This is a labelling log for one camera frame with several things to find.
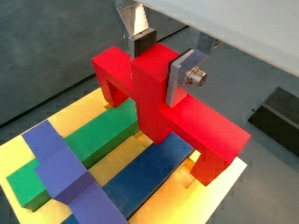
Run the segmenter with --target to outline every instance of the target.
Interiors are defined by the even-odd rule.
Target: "wooden block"
[[[34,168],[38,164],[35,159],[31,160],[6,178],[21,207],[31,211],[37,210],[50,199],[41,180],[35,178]]]
[[[106,111],[101,89],[74,101],[66,108],[51,115],[47,120],[62,137],[66,137],[74,130]]]
[[[148,145],[141,145],[140,141],[130,136],[88,169],[101,186],[126,167]]]
[[[96,181],[69,148],[61,149],[34,170],[50,197],[65,205]]]
[[[126,100],[76,130],[65,142],[89,168],[137,131],[136,105]]]
[[[15,170],[33,160],[34,156],[22,136],[17,136],[0,146],[0,179],[5,179]]]
[[[61,224],[78,224],[78,221],[77,219],[74,218],[73,215],[70,215],[64,221]]]
[[[69,209],[80,224],[128,224],[126,219],[96,182],[69,203]]]
[[[61,148],[68,147],[64,139],[47,120],[38,123],[22,133],[22,139],[30,147],[31,153],[42,163]]]

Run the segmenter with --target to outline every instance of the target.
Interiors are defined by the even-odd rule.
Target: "red block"
[[[206,186],[229,166],[249,134],[186,93],[178,104],[168,107],[168,63],[177,55],[156,44],[130,61],[128,54],[112,47],[92,63],[108,103],[116,107],[126,97],[134,100],[138,128],[153,142],[158,144],[173,131],[200,152],[190,174]]]

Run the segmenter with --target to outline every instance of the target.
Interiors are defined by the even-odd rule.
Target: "toy block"
[[[69,209],[80,224],[128,224],[96,182],[69,203]]]
[[[74,130],[106,111],[101,89],[96,89],[74,101],[66,108],[51,115],[47,120],[61,137],[66,137]]]
[[[165,104],[168,65],[177,55],[156,44],[130,61],[110,47],[92,63],[106,102],[117,107],[126,97],[134,100],[138,129],[153,142],[172,131],[200,152],[190,174],[206,186],[228,168],[249,134],[188,94],[173,108]]]
[[[70,148],[60,149],[34,170],[50,197],[65,205],[94,182]]]
[[[73,215],[70,215],[61,224],[78,224],[78,221]]]
[[[106,196],[126,218],[144,204],[190,153],[192,147],[172,133],[160,145],[152,144],[144,150],[104,185]]]
[[[0,146],[0,178],[6,178],[33,160],[33,153],[21,136]]]
[[[136,105],[126,100],[74,131],[65,142],[89,168],[137,131]]]
[[[6,177],[21,207],[31,211],[37,210],[50,199],[43,184],[34,173],[34,167],[38,164],[34,159]]]
[[[100,186],[118,174],[148,147],[132,136],[88,169]]]
[[[39,163],[68,146],[47,120],[23,132],[22,139]]]

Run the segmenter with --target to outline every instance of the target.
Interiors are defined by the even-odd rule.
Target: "yellow block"
[[[106,105],[98,88],[47,118],[50,125],[66,137],[106,110]]]
[[[130,224],[202,224],[210,217],[246,165],[236,158],[228,169],[205,187],[188,177],[181,165],[129,219]]]
[[[89,173],[100,186],[105,185],[148,146],[149,144],[144,146],[141,141],[130,136],[106,156],[98,160],[89,168]]]
[[[21,136],[0,146],[0,178],[9,176],[34,156]]]

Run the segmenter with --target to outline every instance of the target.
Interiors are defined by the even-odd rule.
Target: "dark blue block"
[[[50,197],[66,205],[94,182],[69,147],[61,148],[34,170]]]
[[[69,209],[80,224],[128,224],[96,182],[69,203]]]
[[[66,220],[64,220],[64,222],[61,224],[78,224],[76,218],[73,215],[69,216],[69,218]]]
[[[129,218],[169,177],[192,147],[172,133],[152,144],[102,187],[121,214]]]
[[[22,138],[39,163],[66,145],[47,120],[22,133]]]

